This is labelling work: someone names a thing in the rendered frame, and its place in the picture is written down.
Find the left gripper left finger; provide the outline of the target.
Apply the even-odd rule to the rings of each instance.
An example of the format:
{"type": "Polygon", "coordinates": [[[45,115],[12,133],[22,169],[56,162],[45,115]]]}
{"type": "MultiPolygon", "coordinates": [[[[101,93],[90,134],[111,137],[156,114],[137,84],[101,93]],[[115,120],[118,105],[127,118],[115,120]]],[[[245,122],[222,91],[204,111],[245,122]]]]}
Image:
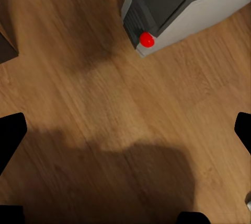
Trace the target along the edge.
{"type": "Polygon", "coordinates": [[[2,174],[26,132],[27,124],[22,112],[0,119],[0,174],[2,174]]]}

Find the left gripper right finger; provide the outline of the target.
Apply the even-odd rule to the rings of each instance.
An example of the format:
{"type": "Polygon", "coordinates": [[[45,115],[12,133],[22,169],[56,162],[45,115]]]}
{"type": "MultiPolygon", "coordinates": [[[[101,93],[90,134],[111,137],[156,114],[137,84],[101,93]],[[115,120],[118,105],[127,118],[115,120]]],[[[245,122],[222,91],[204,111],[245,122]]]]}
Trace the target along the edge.
{"type": "Polygon", "coordinates": [[[234,130],[251,154],[251,114],[239,112],[234,130]]]}

